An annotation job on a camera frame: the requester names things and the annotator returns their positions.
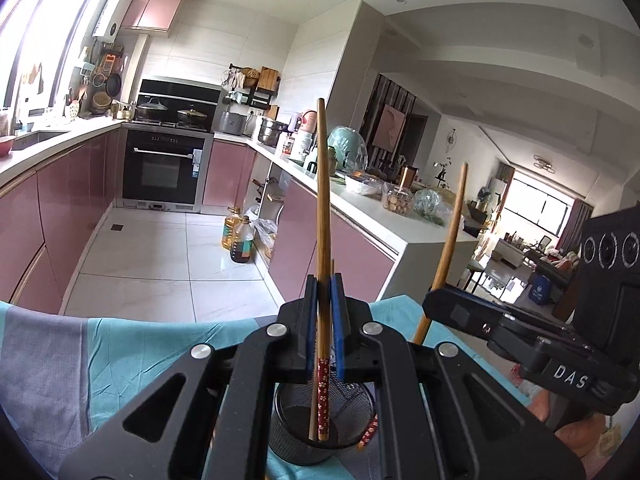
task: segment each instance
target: white countertop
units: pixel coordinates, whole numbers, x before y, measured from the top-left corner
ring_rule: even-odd
[[[46,158],[71,148],[80,142],[113,130],[119,127],[121,122],[123,121],[107,117],[96,117],[88,120],[76,118],[71,123],[56,124],[49,128],[39,129],[38,131],[69,130],[69,132],[49,140],[43,140],[24,150],[9,152],[9,155],[0,157],[0,187],[25,171],[30,170]]]
[[[256,152],[273,161],[305,187],[313,192],[318,192],[316,175],[303,170],[295,162],[276,156],[274,148],[259,144],[250,137],[216,133],[214,139],[251,146]],[[405,217],[387,211],[382,207],[380,200],[349,192],[344,186],[335,182],[331,183],[331,204],[399,254],[402,254],[409,244],[443,243],[447,238],[448,228],[427,222],[415,212],[412,212],[411,216]],[[458,231],[457,240],[459,242],[478,241],[462,230]]]

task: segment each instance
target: window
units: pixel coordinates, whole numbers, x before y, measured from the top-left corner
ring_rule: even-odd
[[[4,106],[10,106],[21,75],[30,84],[20,88],[28,109],[53,105],[62,63],[87,0],[10,0],[0,10],[0,89]]]
[[[516,173],[504,202],[507,211],[559,236],[569,219],[574,199],[542,182]]]

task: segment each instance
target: oven handle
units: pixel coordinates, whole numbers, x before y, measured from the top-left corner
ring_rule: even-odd
[[[151,155],[166,155],[166,156],[179,156],[180,158],[193,158],[193,153],[190,153],[189,155],[181,155],[180,153],[150,152],[149,150],[139,150],[137,148],[133,148],[133,151],[136,153],[151,153]]]

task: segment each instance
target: camera lens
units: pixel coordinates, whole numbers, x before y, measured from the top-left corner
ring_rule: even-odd
[[[617,251],[618,243],[616,237],[613,234],[604,235],[600,240],[600,254],[598,255],[603,269],[610,269],[613,266]]]
[[[596,243],[593,241],[593,238],[589,237],[582,247],[582,257],[584,258],[585,263],[590,264],[595,255]]]
[[[622,263],[625,267],[633,266],[638,260],[638,236],[636,233],[629,233],[622,244]]]

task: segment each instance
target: basket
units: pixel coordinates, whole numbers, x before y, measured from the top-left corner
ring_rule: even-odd
[[[343,383],[329,376],[329,439],[308,439],[313,383],[280,384],[271,415],[269,446],[286,462],[313,465],[337,451],[355,446],[376,415],[373,397],[361,383]]]

